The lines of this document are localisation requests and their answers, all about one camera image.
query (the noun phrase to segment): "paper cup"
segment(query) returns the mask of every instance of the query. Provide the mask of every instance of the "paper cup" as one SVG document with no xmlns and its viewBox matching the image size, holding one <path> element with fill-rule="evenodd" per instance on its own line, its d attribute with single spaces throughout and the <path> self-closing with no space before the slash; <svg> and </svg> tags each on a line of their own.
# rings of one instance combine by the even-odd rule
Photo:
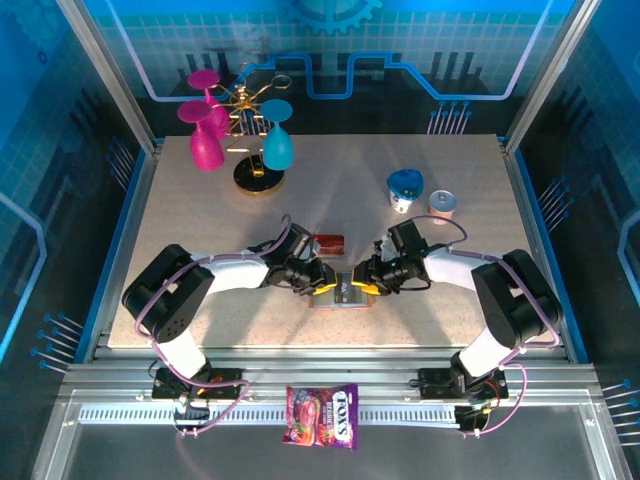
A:
<svg viewBox="0 0 640 480">
<path fill-rule="evenodd" d="M 451 218 L 456 209 L 458 200 L 455 195 L 446 190 L 436 190 L 429 197 L 429 215 L 436 215 L 443 218 Z M 443 220 L 433 219 L 436 225 L 445 225 L 447 222 Z"/>
<path fill-rule="evenodd" d="M 391 189 L 389 190 L 389 201 L 393 209 L 398 213 L 407 213 L 413 203 L 413 200 L 401 198 Z"/>
</svg>

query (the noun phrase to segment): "toffifay candy bag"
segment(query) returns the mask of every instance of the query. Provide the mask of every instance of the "toffifay candy bag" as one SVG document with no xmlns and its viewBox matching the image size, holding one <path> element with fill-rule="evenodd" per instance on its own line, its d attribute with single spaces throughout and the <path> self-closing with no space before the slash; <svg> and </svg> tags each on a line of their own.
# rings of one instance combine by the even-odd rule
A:
<svg viewBox="0 0 640 480">
<path fill-rule="evenodd" d="M 287 387 L 284 443 L 310 447 L 358 447 L 358 386 Z"/>
</svg>

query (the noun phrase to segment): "cable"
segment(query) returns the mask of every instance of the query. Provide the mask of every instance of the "cable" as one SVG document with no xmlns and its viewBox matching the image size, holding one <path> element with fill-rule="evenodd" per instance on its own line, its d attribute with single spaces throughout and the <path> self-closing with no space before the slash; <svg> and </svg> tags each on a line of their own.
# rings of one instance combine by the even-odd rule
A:
<svg viewBox="0 0 640 480">
<path fill-rule="evenodd" d="M 151 362 L 151 365 L 149 365 L 149 368 L 147 368 L 147 375 L 149 375 L 149 378 L 151 378 L 152 380 L 155 380 L 155 377 L 151 375 L 151 369 L 155 367 L 159 361 L 160 359 L 156 358 L 153 362 Z"/>
<path fill-rule="evenodd" d="M 502 361 L 500 361 L 500 365 L 505 365 L 511 360 L 513 360 L 516 356 L 518 356 L 521 353 L 523 348 L 534 348 L 534 347 L 535 348 L 553 348 L 560 345 L 560 335 L 558 335 L 558 332 L 556 332 L 555 327 L 551 323 L 551 320 L 549 320 L 549 317 L 547 316 L 547 314 L 544 312 L 544 309 L 542 308 L 542 306 L 540 305 L 536 297 L 533 296 L 533 293 L 531 293 L 531 290 L 529 290 L 529 287 L 527 287 L 524 281 L 520 278 L 520 276 L 516 273 L 516 271 L 513 268 L 511 268 L 511 266 L 507 262 L 505 262 L 502 258 L 494 257 L 493 255 L 484 255 L 481 253 L 467 252 L 464 250 L 450 250 L 449 253 L 451 253 L 452 255 L 459 255 L 461 257 L 477 258 L 477 259 L 486 260 L 489 262 L 496 262 L 498 265 L 500 265 L 500 267 L 502 267 L 502 269 L 505 272 L 507 272 L 507 274 L 513 279 L 513 281 L 518 286 L 518 288 L 522 290 L 523 295 L 527 298 L 527 300 L 529 301 L 529 303 L 531 304 L 535 312 L 538 314 L 538 317 L 540 318 L 544 326 L 551 332 L 551 336 L 553 337 L 552 341 L 525 342 L 522 345 L 520 345 L 520 347 L 516 348 L 511 353 L 509 353 L 509 355 L 507 355 Z"/>
<path fill-rule="evenodd" d="M 448 387 L 451 385 L 451 380 L 446 383 L 429 383 L 423 382 L 417 378 L 412 378 L 409 380 L 409 388 L 424 388 L 424 387 Z"/>
<path fill-rule="evenodd" d="M 500 406 L 500 392 L 498 391 L 498 386 L 493 383 L 493 380 L 487 380 L 487 385 L 489 385 L 491 387 L 491 390 L 493 390 L 493 393 L 496 394 L 496 399 L 498 400 L 496 408 L 498 408 Z"/>
<path fill-rule="evenodd" d="M 274 240 L 267 240 L 266 242 L 262 242 L 262 243 L 256 245 L 254 248 L 257 249 L 257 250 L 262 250 L 267 245 L 273 245 L 273 242 L 274 242 Z"/>
<path fill-rule="evenodd" d="M 169 290 L 171 285 L 173 285 L 182 275 L 184 275 L 186 272 L 188 272 L 192 268 L 195 268 L 195 267 L 200 266 L 200 265 L 212 264 L 212 263 L 215 263 L 215 262 L 218 262 L 218 261 L 221 261 L 221 260 L 250 260 L 250 259 L 256 259 L 256 258 L 263 257 L 265 255 L 268 255 L 269 253 L 271 253 L 274 250 L 276 250 L 280 245 L 282 245 L 284 240 L 287 238 L 287 235 L 289 235 L 289 232 L 291 231 L 291 215 L 289 215 L 289 214 L 284 215 L 282 217 L 281 222 L 284 223 L 284 227 L 282 229 L 282 232 L 280 233 L 280 235 L 276 239 L 276 241 L 273 242 L 271 244 L 271 246 L 269 248 L 267 248 L 266 250 L 262 250 L 260 252 L 250 253 L 250 254 L 228 253 L 228 254 L 222 254 L 222 255 L 215 255 L 213 257 L 204 257 L 204 258 L 201 258 L 201 259 L 198 259 L 198 260 L 194 260 L 194 261 L 188 263 L 187 265 L 183 266 L 177 272 L 175 272 L 171 277 L 169 277 L 169 279 L 152 295 L 152 297 L 149 299 L 147 304 L 142 308 L 142 310 L 140 311 L 140 313 L 138 314 L 138 316 L 136 318 L 135 326 L 134 326 L 134 329 L 135 329 L 136 333 L 138 335 L 141 335 L 142 337 L 146 338 L 147 340 L 151 341 L 151 348 L 153 348 L 153 350 L 156 352 L 156 354 L 158 355 L 160 360 L 162 360 L 165 363 L 165 365 L 167 365 L 167 367 L 169 368 L 171 373 L 173 373 L 176 377 L 178 377 L 180 380 L 182 380 L 186 384 L 193 385 L 193 386 L 196 386 L 196 387 L 201 387 L 201 388 L 237 387 L 239 385 L 243 385 L 244 386 L 244 388 L 241 390 L 240 394 L 238 395 L 238 398 L 236 398 L 236 400 L 233 403 L 231 403 L 231 405 L 229 405 L 225 410 L 223 410 L 222 413 L 220 413 L 220 415 L 218 415 L 218 417 L 215 420 L 213 420 L 212 422 L 206 424 L 205 426 L 194 428 L 192 430 L 185 430 L 185 433 L 187 435 L 197 436 L 199 433 L 206 432 L 207 430 L 209 430 L 210 428 L 213 428 L 215 425 L 217 425 L 222 420 L 224 420 L 224 418 L 227 415 L 229 415 L 229 413 L 231 413 L 231 411 L 236 406 L 238 406 L 238 404 L 242 401 L 242 399 L 248 393 L 249 388 L 251 387 L 251 383 L 248 382 L 247 380 L 233 380 L 233 381 L 228 381 L 228 382 L 205 383 L 205 382 L 198 382 L 198 381 L 195 381 L 195 380 L 192 380 L 190 378 L 185 377 L 178 370 L 176 370 L 176 368 L 173 365 L 171 365 L 171 363 L 167 360 L 165 355 L 160 350 L 160 347 L 158 346 L 158 343 L 151 336 L 151 334 L 145 333 L 145 332 L 143 332 L 141 330 L 142 321 L 148 315 L 149 311 L 151 311 L 151 309 L 156 304 L 158 299 L 166 291 Z"/>
<path fill-rule="evenodd" d="M 401 292 L 422 292 L 424 290 L 429 290 L 431 288 L 431 283 L 425 285 L 424 287 L 400 287 Z"/>
<path fill-rule="evenodd" d="M 469 234 L 467 234 L 467 231 L 462 227 L 462 225 L 460 225 L 456 221 L 451 220 L 450 218 L 438 217 L 436 215 L 416 215 L 415 217 L 412 217 L 410 220 L 417 220 L 417 219 L 420 219 L 420 218 L 430 218 L 432 220 L 442 220 L 444 222 L 450 223 L 451 225 L 456 227 L 458 230 L 460 230 L 460 233 L 462 233 L 462 238 L 460 238 L 458 240 L 453 240 L 453 241 L 447 243 L 447 245 L 446 245 L 447 248 L 450 248 L 452 245 L 455 245 L 456 243 L 465 242 L 469 238 Z"/>
<path fill-rule="evenodd" d="M 507 262 L 505 262 L 502 258 L 494 257 L 492 255 L 483 255 L 481 253 L 466 252 L 466 251 L 463 251 L 463 250 L 452 250 L 451 249 L 451 247 L 453 245 L 455 245 L 457 243 L 462 243 L 462 242 L 464 242 L 465 240 L 467 240 L 469 238 L 469 235 L 467 234 L 467 231 L 464 229 L 464 227 L 462 225 L 460 225 L 459 223 L 457 223 L 457 222 L 455 222 L 455 221 L 453 221 L 453 220 L 451 220 L 449 218 L 436 217 L 434 215 L 418 215 L 416 217 L 413 217 L 412 220 L 415 220 L 417 218 L 432 218 L 432 219 L 442 220 L 442 221 L 445 221 L 445 222 L 455 226 L 458 230 L 460 230 L 460 233 L 462 233 L 462 238 L 460 238 L 458 240 L 453 240 L 453 241 L 451 241 L 451 242 L 446 244 L 446 248 L 449 251 L 449 253 L 451 253 L 452 255 L 459 255 L 461 257 L 477 258 L 477 259 L 486 260 L 486 261 L 489 261 L 489 262 L 496 262 L 498 265 L 500 265 L 500 267 L 502 267 L 502 269 L 504 271 L 506 271 L 507 274 L 513 279 L 513 281 L 520 288 L 520 290 L 522 290 L 522 293 L 524 294 L 526 299 L 529 301 L 529 303 L 531 303 L 531 306 L 533 307 L 533 309 L 538 314 L 538 317 L 540 317 L 540 320 L 542 321 L 542 323 L 545 325 L 545 327 L 547 327 L 547 329 L 551 332 L 551 335 L 553 336 L 553 340 L 551 342 L 525 342 L 523 345 L 520 346 L 520 348 L 517 348 L 517 349 L 513 350 L 511 353 L 509 353 L 509 355 L 507 355 L 499 363 L 500 366 L 514 366 L 514 367 L 520 368 L 520 370 L 522 371 L 522 392 L 520 394 L 520 398 L 518 398 L 518 400 L 516 401 L 516 404 L 513 406 L 513 409 L 511 410 L 511 412 L 509 412 L 509 415 L 507 415 L 504 418 L 504 420 L 502 420 L 500 423 L 498 423 L 497 425 L 495 425 L 495 426 L 493 426 L 491 428 L 485 428 L 484 430 L 481 430 L 481 431 L 477 431 L 476 430 L 474 433 L 477 436 L 480 436 L 480 435 L 484 435 L 486 433 L 494 432 L 497 429 L 499 429 L 500 427 L 502 427 L 505 423 L 507 423 L 511 419 L 511 417 L 513 417 L 515 415 L 515 413 L 520 408 L 520 404 L 522 403 L 522 399 L 524 398 L 525 392 L 527 390 L 528 377 L 527 377 L 527 371 L 524 368 L 524 366 L 522 364 L 520 364 L 520 363 L 510 363 L 509 364 L 508 362 L 510 362 L 517 355 L 519 355 L 523 351 L 523 348 L 525 348 L 525 347 L 553 348 L 553 347 L 559 345 L 560 344 L 560 335 L 558 335 L 558 332 L 556 332 L 555 327 L 551 323 L 551 320 L 549 320 L 549 317 L 544 312 L 544 309 L 542 308 L 542 306 L 540 305 L 538 300 L 533 296 L 533 294 L 531 293 L 531 290 L 529 290 L 529 287 L 527 287 L 527 285 L 520 278 L 520 276 L 515 272 L 515 270 L 513 268 L 511 268 L 511 266 Z"/>
<path fill-rule="evenodd" d="M 171 285 L 173 285 L 176 282 L 176 280 L 178 280 L 182 275 L 184 275 L 186 272 L 188 272 L 192 268 L 195 268 L 195 267 L 200 266 L 200 265 L 212 264 L 212 263 L 215 263 L 215 262 L 218 262 L 218 261 L 221 261 L 221 260 L 250 260 L 250 259 L 256 259 L 256 258 L 263 257 L 265 255 L 268 255 L 269 253 L 271 253 L 275 249 L 277 249 L 280 245 L 282 245 L 282 243 L 284 242 L 284 239 L 287 237 L 287 235 L 289 234 L 289 231 L 291 230 L 291 215 L 289 215 L 289 214 L 284 215 L 282 217 L 282 222 L 285 223 L 284 229 L 280 233 L 280 236 L 278 237 L 278 239 L 269 248 L 267 248 L 266 250 L 262 250 L 262 251 L 257 252 L 257 253 L 248 253 L 248 254 L 244 254 L 244 253 L 224 253 L 224 254 L 221 254 L 221 255 L 215 255 L 213 257 L 204 257 L 204 258 L 201 258 L 201 259 L 198 259 L 198 260 L 194 260 L 194 261 L 188 263 L 187 265 L 185 265 L 184 267 L 182 267 L 181 269 L 179 269 L 176 273 L 174 273 L 171 277 L 169 277 L 169 279 L 162 285 L 162 287 L 160 287 L 156 291 L 156 293 L 154 293 L 152 295 L 152 297 L 149 299 L 147 304 L 142 308 L 142 310 L 140 311 L 140 313 L 138 314 L 138 316 L 136 318 L 136 323 L 135 323 L 135 327 L 134 327 L 136 333 L 138 333 L 138 335 L 143 336 L 147 340 L 151 340 L 152 339 L 152 336 L 150 334 L 144 333 L 142 330 L 140 330 L 142 321 L 147 316 L 149 311 L 153 308 L 153 306 L 156 304 L 158 299 L 167 290 L 169 290 Z"/>
<path fill-rule="evenodd" d="M 524 398 L 524 395 L 525 395 L 525 393 L 527 391 L 527 386 L 529 385 L 529 377 L 527 375 L 527 370 L 524 368 L 524 365 L 522 365 L 521 363 L 510 363 L 509 365 L 506 365 L 506 366 L 507 367 L 518 367 L 522 371 L 522 390 L 520 392 L 520 397 L 518 398 L 518 400 L 516 400 L 515 405 L 513 406 L 511 411 L 509 412 L 509 415 L 507 415 L 497 425 L 494 425 L 493 427 L 490 427 L 490 428 L 485 428 L 484 430 L 472 432 L 477 436 L 485 435 L 487 433 L 495 432 L 496 430 L 498 430 L 505 423 L 507 423 L 509 420 L 511 420 L 511 417 L 513 417 L 516 414 L 516 412 L 520 408 L 520 405 L 522 404 L 522 399 Z"/>
<path fill-rule="evenodd" d="M 520 278 L 520 276 L 516 273 L 516 271 L 513 268 L 511 268 L 511 266 L 507 262 L 505 262 L 502 258 L 494 257 L 493 255 L 485 255 L 485 254 L 476 253 L 476 252 L 467 252 L 464 250 L 452 250 L 451 247 L 453 245 L 466 241 L 469 238 L 469 234 L 467 233 L 467 231 L 464 229 L 462 225 L 460 225 L 458 222 L 451 220 L 450 218 L 437 217 L 435 215 L 418 215 L 416 217 L 413 217 L 411 220 L 415 220 L 418 218 L 432 218 L 432 219 L 442 220 L 447 223 L 450 223 L 451 225 L 455 226 L 458 230 L 460 230 L 460 233 L 462 233 L 462 238 L 458 240 L 453 240 L 446 244 L 446 248 L 449 250 L 449 253 L 451 253 L 452 255 L 458 255 L 461 257 L 476 258 L 479 260 L 486 260 L 488 262 L 495 262 L 498 265 L 500 265 L 500 267 L 502 267 L 502 269 L 505 272 L 507 272 L 507 274 L 513 279 L 513 281 L 518 286 L 518 288 L 522 290 L 523 295 L 529 301 L 529 303 L 531 304 L 535 312 L 538 314 L 538 317 L 540 318 L 544 326 L 549 330 L 549 332 L 551 332 L 551 336 L 553 337 L 553 340 L 551 342 L 525 342 L 519 348 L 515 349 L 513 352 L 507 355 L 500 362 L 500 365 L 505 365 L 509 363 L 511 360 L 513 360 L 516 356 L 518 356 L 521 353 L 523 348 L 553 348 L 560 345 L 560 342 L 561 342 L 560 335 L 558 334 L 558 332 L 556 332 L 555 327 L 551 323 L 551 320 L 549 320 L 549 317 L 547 316 L 547 314 L 544 312 L 544 309 L 542 308 L 538 300 L 533 296 L 533 293 L 531 293 L 531 290 L 529 290 L 529 287 L 527 287 L 524 281 Z"/>
</svg>

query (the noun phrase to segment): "cup lid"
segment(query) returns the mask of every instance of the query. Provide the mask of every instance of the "cup lid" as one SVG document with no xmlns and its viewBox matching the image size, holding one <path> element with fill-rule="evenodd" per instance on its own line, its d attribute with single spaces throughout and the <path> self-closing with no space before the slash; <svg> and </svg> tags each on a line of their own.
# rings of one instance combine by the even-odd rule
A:
<svg viewBox="0 0 640 480">
<path fill-rule="evenodd" d="M 415 200 L 424 190 L 422 174 L 412 169 L 392 173 L 387 178 L 387 185 L 395 195 L 404 200 Z"/>
<path fill-rule="evenodd" d="M 429 205 L 439 212 L 453 212 L 458 205 L 458 200 L 447 190 L 436 190 L 429 197 Z"/>
</svg>

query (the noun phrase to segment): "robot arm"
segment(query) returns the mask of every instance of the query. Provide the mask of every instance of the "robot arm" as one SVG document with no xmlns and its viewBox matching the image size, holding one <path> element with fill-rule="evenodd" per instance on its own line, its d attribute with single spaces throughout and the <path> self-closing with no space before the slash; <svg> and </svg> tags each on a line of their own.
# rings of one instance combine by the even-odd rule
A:
<svg viewBox="0 0 640 480">
<path fill-rule="evenodd" d="M 210 366 L 188 328 L 204 298 L 236 288 L 262 288 L 288 283 L 294 293 L 322 293 L 336 284 L 335 272 L 313 256 L 312 236 L 296 224 L 287 237 L 268 253 L 265 242 L 239 254 L 221 255 L 185 272 L 142 320 L 158 348 L 172 366 L 187 378 L 199 379 Z M 122 303 L 136 318 L 151 297 L 178 270 L 207 255 L 191 254 L 180 245 L 169 245 L 126 289 Z"/>
<path fill-rule="evenodd" d="M 487 326 L 451 359 L 451 387 L 456 395 L 482 384 L 514 349 L 546 331 L 533 305 L 496 261 L 461 256 L 445 245 L 429 246 L 412 220 L 391 227 L 388 232 L 374 243 L 376 253 L 354 269 L 354 285 L 384 296 L 400 293 L 404 282 L 418 278 L 426 283 L 425 290 L 432 282 L 444 282 L 478 295 Z M 560 303 L 529 254 L 514 250 L 500 257 L 555 325 L 562 315 Z"/>
</svg>

